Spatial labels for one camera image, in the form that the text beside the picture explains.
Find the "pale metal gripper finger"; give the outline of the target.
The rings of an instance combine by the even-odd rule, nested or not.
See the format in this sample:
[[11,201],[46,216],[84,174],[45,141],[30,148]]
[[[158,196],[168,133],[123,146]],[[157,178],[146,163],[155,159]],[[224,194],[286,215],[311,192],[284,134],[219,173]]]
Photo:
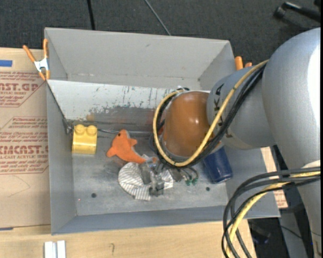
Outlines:
[[151,173],[151,187],[149,193],[151,196],[161,196],[164,194],[164,181],[160,174]]
[[151,177],[150,177],[150,167],[147,163],[142,163],[139,165],[139,169],[141,172],[141,178],[144,184],[151,183]]

